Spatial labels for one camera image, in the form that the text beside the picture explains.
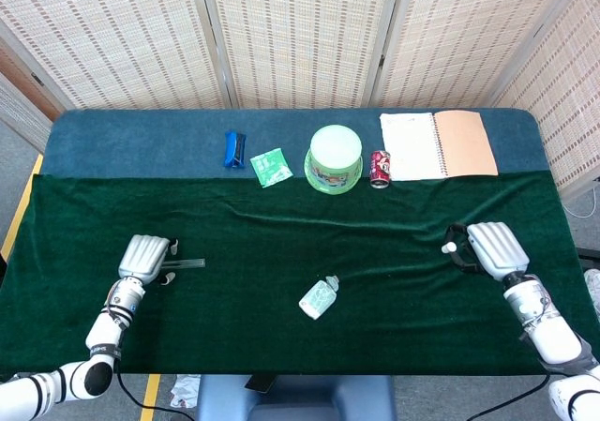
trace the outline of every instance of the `blue stool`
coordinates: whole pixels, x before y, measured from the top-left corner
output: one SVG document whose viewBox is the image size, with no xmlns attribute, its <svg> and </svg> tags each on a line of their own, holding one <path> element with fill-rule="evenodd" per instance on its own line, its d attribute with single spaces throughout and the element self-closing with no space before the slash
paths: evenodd
<svg viewBox="0 0 600 421">
<path fill-rule="evenodd" d="M 396 421 L 390 376 L 278 376 L 268 393 L 249 375 L 203 375 L 202 421 Z"/>
</svg>

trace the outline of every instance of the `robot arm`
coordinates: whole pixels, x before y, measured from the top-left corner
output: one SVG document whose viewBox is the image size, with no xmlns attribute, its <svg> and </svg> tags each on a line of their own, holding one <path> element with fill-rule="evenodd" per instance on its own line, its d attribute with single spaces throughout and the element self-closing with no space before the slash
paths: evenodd
<svg viewBox="0 0 600 421">
<path fill-rule="evenodd" d="M 119 265 L 120 279 L 109 291 L 85 340 L 89 360 L 0 385 L 0 421 L 34 419 L 54 404 L 97 398 L 108 389 L 114 362 L 121 358 L 123 334 L 145 293 L 143 285 L 157 277 L 169 243 L 166 238 L 149 235 L 131 238 Z"/>
<path fill-rule="evenodd" d="M 468 248 L 480 263 L 466 263 L 453 241 L 467 235 Z M 503 283 L 504 299 L 514 311 L 527 339 L 550 372 L 575 376 L 555 381 L 549 394 L 564 421 L 597 419 L 600 412 L 600 365 L 592 348 L 579 337 L 552 303 L 540 279 L 526 274 L 529 258 L 503 222 L 454 224 L 448 228 L 442 252 L 466 272 L 488 274 Z"/>
</svg>

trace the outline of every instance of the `green snack packet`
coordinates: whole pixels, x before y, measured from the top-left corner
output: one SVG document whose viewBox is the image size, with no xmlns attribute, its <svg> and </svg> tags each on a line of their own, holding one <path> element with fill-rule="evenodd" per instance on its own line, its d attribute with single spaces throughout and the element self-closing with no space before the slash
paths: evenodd
<svg viewBox="0 0 600 421">
<path fill-rule="evenodd" d="M 293 176 L 280 147 L 251 158 L 250 163 L 263 188 Z"/>
</svg>

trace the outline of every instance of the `black strap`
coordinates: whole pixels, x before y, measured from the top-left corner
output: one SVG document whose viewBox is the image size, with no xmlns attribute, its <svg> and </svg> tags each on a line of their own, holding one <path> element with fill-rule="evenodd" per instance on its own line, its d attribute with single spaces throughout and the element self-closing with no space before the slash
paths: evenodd
<svg viewBox="0 0 600 421">
<path fill-rule="evenodd" d="M 464 224 L 460 224 L 458 222 L 451 224 L 448 227 L 448 229 L 446 229 L 446 234 L 443 238 L 443 243 L 447 244 L 451 241 L 456 243 L 456 241 L 454 241 L 454 239 L 457 234 L 468 237 L 469 233 L 467 232 L 467 226 L 465 226 Z M 472 251 L 472 246 L 471 246 L 471 243 L 469 243 L 469 241 L 463 242 L 461 244 L 461 246 L 462 246 L 463 250 L 468 252 L 472 258 L 476 257 L 474 251 Z M 448 255 L 452 259 L 452 262 L 454 262 L 454 264 L 456 266 L 458 266 L 460 271 L 462 271 L 463 273 L 487 274 L 486 272 L 483 271 L 483 269 L 481 268 L 479 263 L 477 263 L 476 260 L 474 263 L 465 262 L 463 260 L 463 258 L 460 256 L 460 253 L 458 251 L 449 252 Z"/>
<path fill-rule="evenodd" d="M 65 378 L 65 373 L 60 368 L 58 369 L 58 375 L 60 376 L 60 400 L 56 403 L 60 404 L 67 397 L 67 379 Z"/>
<path fill-rule="evenodd" d="M 34 418 L 36 418 L 36 416 L 39 415 L 39 411 L 41 410 L 41 385 L 33 377 L 28 377 L 27 379 L 30 379 L 31 382 L 34 383 L 34 385 L 36 386 L 36 390 L 37 390 L 37 408 L 36 408 L 36 413 L 31 418 L 31 419 L 34 419 Z"/>
<path fill-rule="evenodd" d="M 109 355 L 110 357 L 114 357 L 119 360 L 121 359 L 121 349 L 112 343 L 95 344 L 92 348 L 90 348 L 90 357 L 99 354 Z"/>
<path fill-rule="evenodd" d="M 133 321 L 133 317 L 134 317 L 134 315 L 135 315 L 135 314 L 134 314 L 134 313 L 133 313 L 131 310 L 129 310 L 129 309 L 127 309 L 127 308 L 123 307 L 123 306 L 117 306 L 117 305 L 115 305 L 115 304 L 110 304 L 110 305 L 109 305 L 109 309 L 111 310 L 111 313 L 113 313 L 113 310 L 120 310 L 120 311 L 121 311 L 121 313 L 119 313 L 118 311 L 116 311 L 116 313 L 117 313 L 117 314 L 119 314 L 119 315 L 123 315 L 124 317 L 126 317 L 126 318 L 127 318 L 127 320 L 128 320 L 130 323 Z"/>
<path fill-rule="evenodd" d="M 567 411 L 569 412 L 569 418 L 571 418 L 571 421 L 573 421 L 573 406 L 575 405 L 575 401 L 577 400 L 578 397 L 587 395 L 588 393 L 597 393 L 600 395 L 600 391 L 597 391 L 597 390 L 581 390 L 581 391 L 577 391 L 576 394 L 573 395 L 571 397 L 571 399 L 569 400 L 569 405 L 568 405 Z"/>
</svg>

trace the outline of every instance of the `spiral notebook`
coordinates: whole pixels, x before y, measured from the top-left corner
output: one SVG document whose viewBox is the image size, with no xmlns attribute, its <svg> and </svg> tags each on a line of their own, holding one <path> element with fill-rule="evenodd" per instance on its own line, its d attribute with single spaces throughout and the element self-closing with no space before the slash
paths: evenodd
<svg viewBox="0 0 600 421">
<path fill-rule="evenodd" d="M 380 119 L 392 180 L 498 175 L 477 112 L 384 113 Z"/>
</svg>

